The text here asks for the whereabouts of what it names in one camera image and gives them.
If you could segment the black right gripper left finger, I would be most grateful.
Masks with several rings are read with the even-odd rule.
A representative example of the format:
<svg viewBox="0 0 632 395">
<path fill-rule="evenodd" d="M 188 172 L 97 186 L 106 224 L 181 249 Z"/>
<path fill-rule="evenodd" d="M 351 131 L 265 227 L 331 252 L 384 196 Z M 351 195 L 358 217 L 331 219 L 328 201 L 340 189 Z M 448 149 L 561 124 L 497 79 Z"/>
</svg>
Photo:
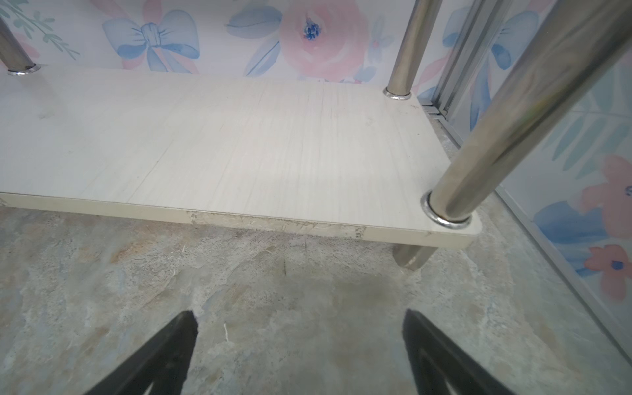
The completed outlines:
<svg viewBox="0 0 632 395">
<path fill-rule="evenodd" d="M 174 317 L 89 394 L 180 394 L 198 336 L 190 310 Z"/>
</svg>

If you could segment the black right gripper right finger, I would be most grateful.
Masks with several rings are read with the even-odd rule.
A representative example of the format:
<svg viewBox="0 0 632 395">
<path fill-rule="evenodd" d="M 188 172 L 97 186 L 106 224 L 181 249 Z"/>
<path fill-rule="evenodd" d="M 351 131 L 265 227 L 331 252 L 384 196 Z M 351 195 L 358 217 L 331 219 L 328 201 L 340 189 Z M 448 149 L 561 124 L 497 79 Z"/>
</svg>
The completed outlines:
<svg viewBox="0 0 632 395">
<path fill-rule="evenodd" d="M 403 341 L 419 394 L 511 394 L 422 313 L 409 309 Z"/>
</svg>

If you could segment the white two-tier metal shelf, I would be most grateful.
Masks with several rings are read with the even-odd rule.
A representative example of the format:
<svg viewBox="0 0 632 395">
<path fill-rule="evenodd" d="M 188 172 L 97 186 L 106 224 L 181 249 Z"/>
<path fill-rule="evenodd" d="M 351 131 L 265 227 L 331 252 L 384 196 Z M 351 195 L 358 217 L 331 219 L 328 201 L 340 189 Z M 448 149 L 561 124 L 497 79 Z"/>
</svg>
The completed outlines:
<svg viewBox="0 0 632 395">
<path fill-rule="evenodd" d="M 491 113 L 534 135 L 452 164 L 414 85 L 464 49 L 440 1 L 117 1 L 75 34 L 1 4 L 1 203 L 462 249 L 475 210 L 631 43 L 628 1 L 527 1 Z M 447 49 L 437 63 L 426 50 Z"/>
</svg>

